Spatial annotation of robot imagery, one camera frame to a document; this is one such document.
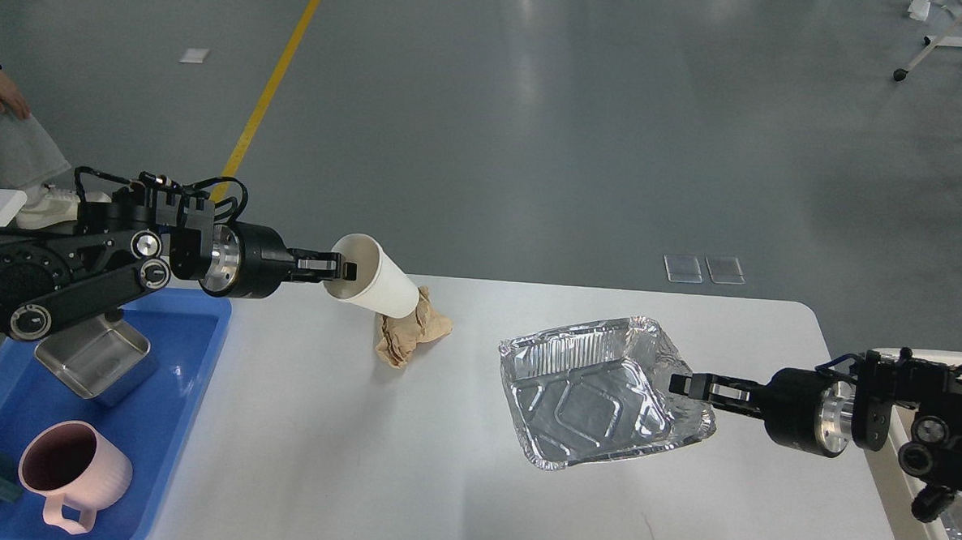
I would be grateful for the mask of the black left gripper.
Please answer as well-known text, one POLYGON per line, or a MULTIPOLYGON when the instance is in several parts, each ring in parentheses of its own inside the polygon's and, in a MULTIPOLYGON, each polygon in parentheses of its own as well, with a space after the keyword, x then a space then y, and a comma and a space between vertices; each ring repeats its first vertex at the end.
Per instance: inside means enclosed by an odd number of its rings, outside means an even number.
POLYGON ((265 298, 287 283, 356 281, 358 265, 338 252, 286 247, 281 235, 245 222, 213 226, 207 272, 200 287, 213 297, 265 298))

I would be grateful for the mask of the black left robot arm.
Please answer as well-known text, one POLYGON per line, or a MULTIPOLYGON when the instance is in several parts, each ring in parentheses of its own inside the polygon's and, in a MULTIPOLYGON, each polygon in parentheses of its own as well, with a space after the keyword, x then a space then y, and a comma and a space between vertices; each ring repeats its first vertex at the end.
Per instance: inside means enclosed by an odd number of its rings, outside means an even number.
POLYGON ((74 171, 71 233, 0 227, 0 333, 23 342, 85 323, 173 279, 213 297, 265 298, 282 283, 354 281, 361 259, 295 250, 278 232, 242 222, 248 189, 220 203, 229 176, 182 184, 151 173, 74 171))

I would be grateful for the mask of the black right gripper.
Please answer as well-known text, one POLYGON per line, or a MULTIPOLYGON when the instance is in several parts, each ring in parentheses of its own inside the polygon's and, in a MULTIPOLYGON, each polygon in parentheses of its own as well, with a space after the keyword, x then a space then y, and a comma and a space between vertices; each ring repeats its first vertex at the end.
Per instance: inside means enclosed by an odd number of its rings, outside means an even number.
POLYGON ((784 368, 767 386, 710 372, 672 374, 669 392, 709 403, 713 409, 763 420, 767 436, 785 448, 833 458, 841 455, 851 440, 854 389, 817 371, 784 368), (766 387, 762 411, 751 398, 766 387))

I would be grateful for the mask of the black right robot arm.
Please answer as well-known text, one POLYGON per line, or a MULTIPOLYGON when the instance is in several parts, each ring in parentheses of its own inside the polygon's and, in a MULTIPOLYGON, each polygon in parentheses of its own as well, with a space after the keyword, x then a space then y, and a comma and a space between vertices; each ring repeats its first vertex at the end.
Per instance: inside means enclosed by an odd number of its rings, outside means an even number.
POLYGON ((934 522, 962 493, 962 361, 868 350, 810 370, 782 368, 766 384, 726 375, 673 374, 670 392, 713 409, 761 420, 775 444, 826 458, 849 443, 882 450, 894 408, 912 410, 909 437, 896 452, 906 476, 923 482, 913 518, 934 522))

